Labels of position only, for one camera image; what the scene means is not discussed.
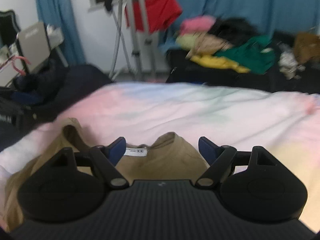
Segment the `tan t-shirt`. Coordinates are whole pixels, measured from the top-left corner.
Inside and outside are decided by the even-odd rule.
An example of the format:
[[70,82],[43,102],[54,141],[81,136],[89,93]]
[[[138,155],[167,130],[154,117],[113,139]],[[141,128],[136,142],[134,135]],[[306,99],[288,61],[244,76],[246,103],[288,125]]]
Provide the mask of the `tan t-shirt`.
[[[67,119],[65,126],[52,143],[31,159],[18,172],[12,174],[4,188],[4,230],[10,232],[23,223],[22,210],[18,204],[18,188],[55,153],[64,147],[74,151],[86,150],[93,146],[75,118]],[[206,171],[208,165],[199,152],[174,132],[161,135],[151,146],[146,147],[144,157],[123,156],[115,165],[116,169],[132,183],[134,180],[189,179],[195,182]]]

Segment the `pastel bed sheet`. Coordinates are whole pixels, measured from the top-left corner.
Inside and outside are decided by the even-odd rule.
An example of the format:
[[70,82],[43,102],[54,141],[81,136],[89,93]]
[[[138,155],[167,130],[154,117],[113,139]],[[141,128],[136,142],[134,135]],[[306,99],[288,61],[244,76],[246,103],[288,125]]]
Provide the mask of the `pastel bed sheet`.
[[74,124],[90,145],[124,137],[151,145],[175,132],[193,147],[204,136],[240,151],[263,146],[306,186],[301,221],[319,230],[319,95],[178,83],[106,85],[1,152],[1,187]]

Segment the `yellow garment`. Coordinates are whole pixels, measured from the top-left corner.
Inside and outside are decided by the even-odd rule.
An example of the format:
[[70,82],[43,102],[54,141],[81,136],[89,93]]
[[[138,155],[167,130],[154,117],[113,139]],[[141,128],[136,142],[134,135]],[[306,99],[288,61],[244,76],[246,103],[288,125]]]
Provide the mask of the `yellow garment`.
[[[184,50],[187,50],[188,53],[191,50],[192,45],[194,45],[195,39],[200,34],[206,33],[191,33],[179,35],[176,38],[176,43]],[[211,68],[211,69],[231,69],[240,74],[247,74],[250,70],[246,67],[239,65],[237,62],[232,61],[225,57],[217,57],[214,55],[203,55],[203,56],[193,56],[190,59],[202,67]]]

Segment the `black sofa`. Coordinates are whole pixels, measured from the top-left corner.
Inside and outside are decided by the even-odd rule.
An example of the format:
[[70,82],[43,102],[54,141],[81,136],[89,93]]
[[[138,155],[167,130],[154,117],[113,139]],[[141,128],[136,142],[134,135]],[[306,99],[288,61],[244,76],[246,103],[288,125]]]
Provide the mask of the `black sofa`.
[[240,74],[232,69],[210,69],[186,59],[187,51],[169,50],[166,54],[171,73],[167,83],[188,82],[209,86],[227,86],[258,89],[267,92],[319,93],[319,69],[310,65],[302,71],[299,79],[286,79],[276,63],[265,74]]

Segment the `blue curtain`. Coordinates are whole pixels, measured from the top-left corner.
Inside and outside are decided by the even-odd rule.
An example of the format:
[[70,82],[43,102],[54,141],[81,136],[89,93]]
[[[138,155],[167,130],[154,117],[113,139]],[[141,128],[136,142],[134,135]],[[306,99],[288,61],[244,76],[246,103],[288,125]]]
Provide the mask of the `blue curtain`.
[[242,17],[260,32],[275,30],[297,33],[319,26],[319,0],[177,0],[181,16],[160,34],[161,42],[170,42],[186,18],[211,15],[217,18]]
[[64,36],[61,50],[71,65],[86,62],[76,28],[71,0],[36,0],[37,15],[45,24],[59,27]]

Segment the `beige patterned garment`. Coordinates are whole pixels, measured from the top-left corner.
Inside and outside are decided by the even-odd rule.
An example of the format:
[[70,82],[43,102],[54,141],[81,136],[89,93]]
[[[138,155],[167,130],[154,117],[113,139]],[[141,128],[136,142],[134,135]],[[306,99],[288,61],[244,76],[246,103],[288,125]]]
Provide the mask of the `beige patterned garment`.
[[233,44],[210,34],[200,34],[192,45],[191,50],[186,55],[187,59],[193,56],[213,55],[220,50],[227,50],[233,47]]

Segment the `pink garment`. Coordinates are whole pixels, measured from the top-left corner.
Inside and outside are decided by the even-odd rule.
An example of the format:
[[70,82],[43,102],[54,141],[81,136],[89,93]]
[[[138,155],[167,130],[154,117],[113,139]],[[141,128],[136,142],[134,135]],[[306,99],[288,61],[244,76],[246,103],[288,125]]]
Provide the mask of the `pink garment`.
[[209,15],[188,18],[181,23],[179,33],[183,35],[207,32],[215,22],[216,18]]

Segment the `blue curtain left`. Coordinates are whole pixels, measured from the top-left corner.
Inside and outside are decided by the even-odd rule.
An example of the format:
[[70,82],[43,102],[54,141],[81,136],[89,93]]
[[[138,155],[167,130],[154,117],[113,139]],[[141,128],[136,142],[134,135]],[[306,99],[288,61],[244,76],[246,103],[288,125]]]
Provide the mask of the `blue curtain left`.
[[76,28],[71,0],[36,0],[37,15],[45,24],[59,27],[64,36],[61,50],[71,65],[86,62]]

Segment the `black framed mirror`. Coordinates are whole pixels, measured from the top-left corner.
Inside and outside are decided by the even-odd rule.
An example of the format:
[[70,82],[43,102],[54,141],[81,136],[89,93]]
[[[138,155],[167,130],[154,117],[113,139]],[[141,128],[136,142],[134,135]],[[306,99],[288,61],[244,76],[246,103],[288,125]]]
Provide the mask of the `black framed mirror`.
[[15,43],[16,36],[21,31],[15,12],[13,10],[1,11],[0,24],[1,47],[10,47]]

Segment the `blue curtain right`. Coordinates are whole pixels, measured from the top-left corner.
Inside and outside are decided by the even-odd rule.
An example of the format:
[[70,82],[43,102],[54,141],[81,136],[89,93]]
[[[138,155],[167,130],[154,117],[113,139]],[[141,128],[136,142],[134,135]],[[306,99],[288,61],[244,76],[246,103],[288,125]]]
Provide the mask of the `blue curtain right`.
[[260,32],[275,30],[297,33],[319,26],[319,0],[177,0],[181,16],[160,34],[161,42],[170,42],[186,18],[211,15],[217,18],[242,17]]

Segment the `black clothing heap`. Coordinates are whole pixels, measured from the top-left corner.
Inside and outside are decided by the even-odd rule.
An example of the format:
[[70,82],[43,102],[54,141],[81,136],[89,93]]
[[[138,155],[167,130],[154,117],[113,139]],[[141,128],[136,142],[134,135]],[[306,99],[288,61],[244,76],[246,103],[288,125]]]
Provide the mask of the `black clothing heap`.
[[109,84],[108,75],[91,64],[65,67],[54,60],[38,73],[14,78],[1,87],[1,150]]

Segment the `red garment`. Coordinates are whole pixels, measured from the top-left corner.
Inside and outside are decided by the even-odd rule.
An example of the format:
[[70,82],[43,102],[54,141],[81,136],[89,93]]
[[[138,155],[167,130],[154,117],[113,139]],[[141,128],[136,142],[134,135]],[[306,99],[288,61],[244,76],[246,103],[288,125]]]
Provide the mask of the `red garment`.
[[182,14],[177,0],[145,0],[149,32],[166,30]]

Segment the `black garment pile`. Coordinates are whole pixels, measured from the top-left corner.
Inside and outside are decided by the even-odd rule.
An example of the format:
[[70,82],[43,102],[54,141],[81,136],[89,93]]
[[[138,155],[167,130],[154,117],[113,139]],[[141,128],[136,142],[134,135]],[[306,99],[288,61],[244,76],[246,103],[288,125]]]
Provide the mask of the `black garment pile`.
[[218,18],[207,33],[224,39],[237,47],[260,35],[257,29],[245,18],[237,17],[226,20]]

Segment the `brown paper bag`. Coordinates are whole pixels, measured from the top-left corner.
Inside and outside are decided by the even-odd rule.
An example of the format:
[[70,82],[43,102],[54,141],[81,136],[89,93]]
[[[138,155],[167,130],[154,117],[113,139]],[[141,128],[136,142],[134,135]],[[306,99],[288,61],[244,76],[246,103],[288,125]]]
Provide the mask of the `brown paper bag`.
[[300,32],[297,34],[293,46],[294,56],[299,64],[309,61],[319,62],[319,35]]

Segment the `green garment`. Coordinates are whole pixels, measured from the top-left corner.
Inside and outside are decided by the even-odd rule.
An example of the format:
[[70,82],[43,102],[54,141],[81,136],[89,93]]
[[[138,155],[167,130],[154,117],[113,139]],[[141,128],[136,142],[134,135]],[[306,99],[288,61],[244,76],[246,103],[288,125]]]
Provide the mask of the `green garment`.
[[228,58],[259,75],[267,72],[276,63],[276,54],[271,48],[271,40],[264,35],[252,37],[239,47],[220,50],[214,56]]

